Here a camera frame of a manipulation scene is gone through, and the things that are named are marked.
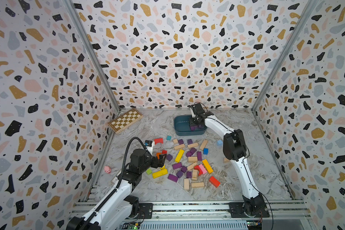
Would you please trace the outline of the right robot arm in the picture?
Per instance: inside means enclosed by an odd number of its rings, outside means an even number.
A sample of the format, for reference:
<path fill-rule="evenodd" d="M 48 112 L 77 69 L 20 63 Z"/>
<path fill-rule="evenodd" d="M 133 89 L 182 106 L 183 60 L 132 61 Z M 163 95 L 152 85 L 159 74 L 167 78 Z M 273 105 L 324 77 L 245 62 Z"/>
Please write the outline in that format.
<path fill-rule="evenodd" d="M 202 103 L 191 105 L 190 111 L 189 125 L 191 128 L 210 128 L 222 139 L 223 154 L 234 166 L 241 183 L 243 212 L 248 217 L 260 214 L 262 210 L 266 209 L 265 199 L 256 186 L 249 169 L 247 158 L 250 156 L 250 151 L 243 132 L 225 125 L 212 112 L 204 109 Z"/>

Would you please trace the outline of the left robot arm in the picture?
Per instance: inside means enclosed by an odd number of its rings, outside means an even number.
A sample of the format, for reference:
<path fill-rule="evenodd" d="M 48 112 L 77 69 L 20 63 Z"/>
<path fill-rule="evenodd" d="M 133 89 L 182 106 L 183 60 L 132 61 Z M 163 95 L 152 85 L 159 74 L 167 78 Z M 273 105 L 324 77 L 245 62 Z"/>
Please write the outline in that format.
<path fill-rule="evenodd" d="M 122 169 L 117 176 L 117 183 L 101 199 L 101 201 L 82 217 L 73 217 L 67 230 L 116 230 L 121 224 L 131 224 L 139 218 L 145 218 L 145 212 L 140 208 L 139 198 L 131 193 L 141 182 L 142 174 L 150 168 L 162 168 L 166 155 L 153 156 L 153 147 L 157 140 L 141 141 L 133 137 L 128 142 L 122 163 Z"/>

